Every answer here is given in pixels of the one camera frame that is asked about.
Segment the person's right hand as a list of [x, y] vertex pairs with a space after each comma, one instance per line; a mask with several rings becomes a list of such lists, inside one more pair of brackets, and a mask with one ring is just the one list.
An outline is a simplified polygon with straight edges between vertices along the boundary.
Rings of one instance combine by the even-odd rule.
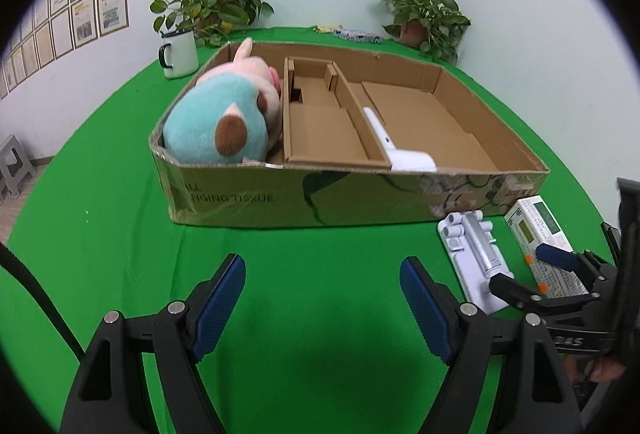
[[612, 358], [565, 355], [563, 364], [573, 384], [585, 380], [596, 383], [615, 381], [626, 372], [626, 367]]

